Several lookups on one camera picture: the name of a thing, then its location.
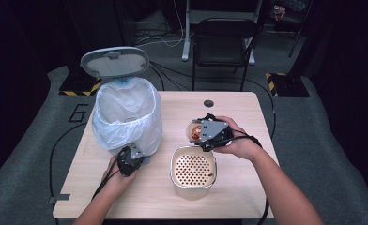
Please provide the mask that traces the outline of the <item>grey tape strip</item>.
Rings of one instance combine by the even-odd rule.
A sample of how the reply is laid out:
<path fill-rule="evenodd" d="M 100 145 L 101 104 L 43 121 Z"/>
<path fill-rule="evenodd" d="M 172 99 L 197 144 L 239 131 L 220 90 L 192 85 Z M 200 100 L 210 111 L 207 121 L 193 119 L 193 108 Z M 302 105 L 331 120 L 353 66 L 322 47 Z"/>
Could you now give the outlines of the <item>grey tape strip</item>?
<path fill-rule="evenodd" d="M 51 196 L 48 200 L 48 203 L 56 204 L 58 201 L 68 201 L 69 197 L 69 194 L 57 194 L 56 196 Z"/>

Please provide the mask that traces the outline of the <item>dark cabinet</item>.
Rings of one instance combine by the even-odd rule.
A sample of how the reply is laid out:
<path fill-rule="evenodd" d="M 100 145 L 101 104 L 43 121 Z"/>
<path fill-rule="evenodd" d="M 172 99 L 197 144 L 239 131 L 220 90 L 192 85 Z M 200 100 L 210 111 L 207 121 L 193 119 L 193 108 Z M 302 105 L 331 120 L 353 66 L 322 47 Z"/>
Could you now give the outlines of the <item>dark cabinet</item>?
<path fill-rule="evenodd" d="M 133 19 L 124 0 L 63 0 L 72 20 L 81 53 L 131 46 Z"/>

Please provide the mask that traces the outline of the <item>blue-grey pedal trash can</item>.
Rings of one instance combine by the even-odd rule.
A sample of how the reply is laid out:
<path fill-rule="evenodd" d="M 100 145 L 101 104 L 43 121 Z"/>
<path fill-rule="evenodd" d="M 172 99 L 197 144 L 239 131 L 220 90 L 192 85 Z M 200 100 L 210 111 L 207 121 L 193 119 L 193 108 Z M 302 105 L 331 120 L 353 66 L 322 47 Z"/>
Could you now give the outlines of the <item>blue-grey pedal trash can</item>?
<path fill-rule="evenodd" d="M 105 48 L 85 54 L 81 59 L 81 67 L 95 78 L 127 83 L 132 78 L 141 78 L 140 75 L 149 67 L 149 58 L 146 52 L 135 47 Z M 139 152 L 133 144 L 126 146 L 131 149 L 132 158 L 149 157 Z"/>

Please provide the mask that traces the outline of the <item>person's left hand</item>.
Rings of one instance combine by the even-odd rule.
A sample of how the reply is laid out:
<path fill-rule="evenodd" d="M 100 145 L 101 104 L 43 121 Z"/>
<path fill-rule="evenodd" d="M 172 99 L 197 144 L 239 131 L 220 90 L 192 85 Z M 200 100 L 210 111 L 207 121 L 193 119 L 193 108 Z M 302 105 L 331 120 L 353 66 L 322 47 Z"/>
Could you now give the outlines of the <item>person's left hand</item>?
<path fill-rule="evenodd" d="M 115 156 L 112 156 L 108 167 L 102 176 L 101 182 L 104 186 L 101 189 L 100 194 L 116 199 L 127 189 L 135 178 L 136 172 L 131 176 L 123 176 L 115 162 Z"/>

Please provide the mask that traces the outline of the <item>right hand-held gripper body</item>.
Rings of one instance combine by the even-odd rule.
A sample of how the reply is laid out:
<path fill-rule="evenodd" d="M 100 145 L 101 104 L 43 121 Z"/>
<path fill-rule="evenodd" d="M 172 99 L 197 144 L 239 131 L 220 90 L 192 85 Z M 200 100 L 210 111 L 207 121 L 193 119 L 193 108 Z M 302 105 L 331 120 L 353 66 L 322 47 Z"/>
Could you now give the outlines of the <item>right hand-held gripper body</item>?
<path fill-rule="evenodd" d="M 213 114 L 207 115 L 209 119 L 201 122 L 201 141 L 207 141 L 206 146 L 201 146 L 204 152 L 226 146 L 234 138 L 227 122 L 217 119 Z"/>

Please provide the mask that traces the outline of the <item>metal bin with perforated strainer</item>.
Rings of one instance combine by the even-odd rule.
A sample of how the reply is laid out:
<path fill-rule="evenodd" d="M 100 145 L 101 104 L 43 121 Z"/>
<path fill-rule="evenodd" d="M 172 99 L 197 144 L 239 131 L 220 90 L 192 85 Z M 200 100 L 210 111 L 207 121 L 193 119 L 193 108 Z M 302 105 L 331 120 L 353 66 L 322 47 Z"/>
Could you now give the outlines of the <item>metal bin with perforated strainer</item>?
<path fill-rule="evenodd" d="M 171 157 L 170 177 L 178 196 L 188 201 L 202 199 L 217 178 L 216 158 L 198 146 L 177 148 Z"/>

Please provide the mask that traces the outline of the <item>white plastic trash bag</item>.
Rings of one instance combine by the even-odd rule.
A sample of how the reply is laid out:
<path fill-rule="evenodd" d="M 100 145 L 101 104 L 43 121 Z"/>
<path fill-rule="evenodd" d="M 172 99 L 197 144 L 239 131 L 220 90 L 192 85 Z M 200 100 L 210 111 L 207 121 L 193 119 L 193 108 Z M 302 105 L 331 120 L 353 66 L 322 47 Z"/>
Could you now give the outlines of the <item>white plastic trash bag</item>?
<path fill-rule="evenodd" d="M 142 78 L 108 82 L 96 95 L 92 126 L 100 147 L 113 151 L 133 144 L 150 156 L 161 143 L 161 96 Z"/>

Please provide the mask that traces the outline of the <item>black folding chair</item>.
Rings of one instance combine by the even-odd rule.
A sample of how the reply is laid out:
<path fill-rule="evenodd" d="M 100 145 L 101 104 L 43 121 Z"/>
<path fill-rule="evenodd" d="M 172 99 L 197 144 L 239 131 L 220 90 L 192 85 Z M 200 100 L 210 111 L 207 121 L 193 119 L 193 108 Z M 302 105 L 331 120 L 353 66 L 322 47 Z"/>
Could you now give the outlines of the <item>black folding chair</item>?
<path fill-rule="evenodd" d="M 196 68 L 242 68 L 239 90 L 246 80 L 253 42 L 259 26 L 249 19 L 208 18 L 196 25 L 192 45 L 192 91 Z"/>

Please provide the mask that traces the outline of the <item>white metal desk frame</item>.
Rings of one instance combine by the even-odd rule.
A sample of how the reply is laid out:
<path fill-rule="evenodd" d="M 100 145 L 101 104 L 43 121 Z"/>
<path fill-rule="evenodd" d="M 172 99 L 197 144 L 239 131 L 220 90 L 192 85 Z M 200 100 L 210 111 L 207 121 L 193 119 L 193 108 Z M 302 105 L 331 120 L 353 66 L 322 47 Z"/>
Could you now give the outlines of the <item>white metal desk frame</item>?
<path fill-rule="evenodd" d="M 183 50 L 181 60 L 187 62 L 190 59 L 191 47 L 191 25 L 197 25 L 203 19 L 207 18 L 223 18 L 223 19 L 249 19 L 256 22 L 261 15 L 261 8 L 264 0 L 244 0 L 249 1 L 252 5 L 250 10 L 228 9 L 224 7 L 221 10 L 192 9 L 191 1 L 185 0 L 184 19 L 180 21 L 182 25 Z"/>

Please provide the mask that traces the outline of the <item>clear plastic cup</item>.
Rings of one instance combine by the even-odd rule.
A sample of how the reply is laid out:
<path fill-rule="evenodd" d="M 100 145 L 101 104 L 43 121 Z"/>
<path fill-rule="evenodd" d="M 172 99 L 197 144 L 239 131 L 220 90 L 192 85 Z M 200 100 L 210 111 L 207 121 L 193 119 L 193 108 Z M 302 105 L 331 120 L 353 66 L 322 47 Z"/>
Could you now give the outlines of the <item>clear plastic cup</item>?
<path fill-rule="evenodd" d="M 186 129 L 186 135 L 191 143 L 201 142 L 201 122 L 193 120 Z"/>

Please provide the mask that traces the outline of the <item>hazard-striped black stand base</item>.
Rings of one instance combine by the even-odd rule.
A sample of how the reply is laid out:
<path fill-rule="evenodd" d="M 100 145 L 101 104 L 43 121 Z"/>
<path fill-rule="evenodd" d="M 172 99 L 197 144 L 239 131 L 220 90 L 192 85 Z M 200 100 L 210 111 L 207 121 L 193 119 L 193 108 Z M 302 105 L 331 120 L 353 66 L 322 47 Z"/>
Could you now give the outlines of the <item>hazard-striped black stand base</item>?
<path fill-rule="evenodd" d="M 59 88 L 64 96 L 94 96 L 100 88 L 101 79 L 84 72 L 70 72 Z"/>
<path fill-rule="evenodd" d="M 308 97 L 309 93 L 300 78 L 285 73 L 266 73 L 271 94 L 275 97 Z"/>

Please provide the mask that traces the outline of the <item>person's right hand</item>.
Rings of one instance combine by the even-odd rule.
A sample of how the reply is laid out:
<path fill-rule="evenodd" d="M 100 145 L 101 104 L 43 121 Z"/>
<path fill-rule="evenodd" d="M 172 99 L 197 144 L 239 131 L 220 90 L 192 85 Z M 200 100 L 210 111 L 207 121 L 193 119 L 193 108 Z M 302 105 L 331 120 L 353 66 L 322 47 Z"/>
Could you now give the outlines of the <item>person's right hand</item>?
<path fill-rule="evenodd" d="M 248 159 L 251 163 L 255 163 L 265 153 L 258 144 L 247 137 L 245 130 L 232 118 L 227 116 L 217 116 L 217 119 L 228 123 L 229 127 L 233 129 L 235 139 L 226 146 L 215 148 L 215 152 L 232 154 L 238 158 Z"/>

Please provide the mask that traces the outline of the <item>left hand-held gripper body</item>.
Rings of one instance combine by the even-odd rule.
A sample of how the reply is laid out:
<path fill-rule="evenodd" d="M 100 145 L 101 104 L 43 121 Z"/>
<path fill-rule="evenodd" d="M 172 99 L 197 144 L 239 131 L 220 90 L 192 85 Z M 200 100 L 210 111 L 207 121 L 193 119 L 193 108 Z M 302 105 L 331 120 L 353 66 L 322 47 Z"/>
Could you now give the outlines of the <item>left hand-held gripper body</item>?
<path fill-rule="evenodd" d="M 126 146 L 118 153 L 116 164 L 123 176 L 131 176 L 141 167 L 144 160 L 144 157 L 132 158 L 131 149 Z"/>

